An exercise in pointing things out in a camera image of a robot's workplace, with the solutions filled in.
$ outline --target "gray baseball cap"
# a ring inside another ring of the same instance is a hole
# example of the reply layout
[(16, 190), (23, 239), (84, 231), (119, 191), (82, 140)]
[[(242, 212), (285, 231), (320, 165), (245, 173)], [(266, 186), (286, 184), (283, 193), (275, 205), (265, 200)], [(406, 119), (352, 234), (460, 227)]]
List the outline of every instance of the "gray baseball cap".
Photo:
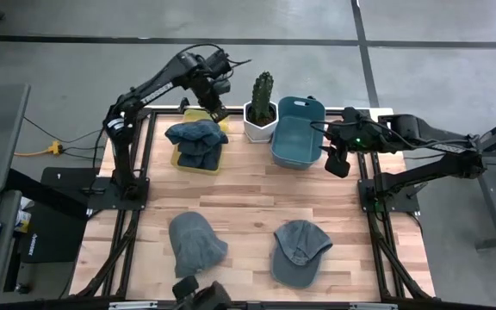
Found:
[(176, 277), (193, 276), (214, 267), (227, 254), (227, 243), (217, 238), (197, 212), (179, 214), (171, 221), (170, 242), (176, 257)]
[(330, 237), (307, 220), (292, 220), (276, 230), (271, 275), (292, 288), (308, 288), (319, 271), (322, 255), (332, 247)]

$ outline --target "cactus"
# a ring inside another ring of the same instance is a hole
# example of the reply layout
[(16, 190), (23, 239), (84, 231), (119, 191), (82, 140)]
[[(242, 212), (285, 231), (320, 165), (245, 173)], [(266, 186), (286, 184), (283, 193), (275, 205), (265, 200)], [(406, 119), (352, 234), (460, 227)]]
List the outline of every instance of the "cactus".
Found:
[(254, 83), (251, 93), (250, 122), (260, 127), (271, 123), (275, 115), (271, 113), (270, 98), (273, 89), (273, 77), (267, 71), (262, 73)]

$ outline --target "folded blue cloth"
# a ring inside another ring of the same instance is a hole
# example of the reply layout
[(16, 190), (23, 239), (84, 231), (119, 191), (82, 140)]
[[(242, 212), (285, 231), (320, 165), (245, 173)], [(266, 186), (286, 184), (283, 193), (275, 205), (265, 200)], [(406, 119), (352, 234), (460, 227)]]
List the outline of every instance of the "folded blue cloth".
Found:
[(199, 120), (176, 124), (165, 136), (181, 153), (177, 164), (184, 167), (215, 171), (221, 156), (221, 145), (229, 139), (218, 124), (211, 120)]

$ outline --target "potted cactus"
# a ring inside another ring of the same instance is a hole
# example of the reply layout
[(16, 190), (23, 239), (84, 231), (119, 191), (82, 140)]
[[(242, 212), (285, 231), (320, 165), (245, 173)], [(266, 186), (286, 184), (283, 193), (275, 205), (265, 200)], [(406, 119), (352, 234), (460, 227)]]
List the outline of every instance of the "potted cactus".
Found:
[(273, 77), (262, 73), (254, 83), (251, 101), (244, 106), (245, 133), (251, 143), (268, 143), (279, 121), (276, 103), (270, 100)]

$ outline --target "cap brim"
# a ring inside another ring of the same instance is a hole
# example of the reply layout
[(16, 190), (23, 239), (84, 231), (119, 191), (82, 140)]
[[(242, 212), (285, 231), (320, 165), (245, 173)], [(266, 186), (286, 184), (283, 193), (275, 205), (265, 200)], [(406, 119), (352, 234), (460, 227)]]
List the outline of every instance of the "cap brim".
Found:
[(278, 282), (292, 288), (308, 288), (313, 284), (319, 271), (322, 253), (319, 253), (309, 263), (299, 266), (292, 263), (277, 244), (271, 258), (271, 275)]

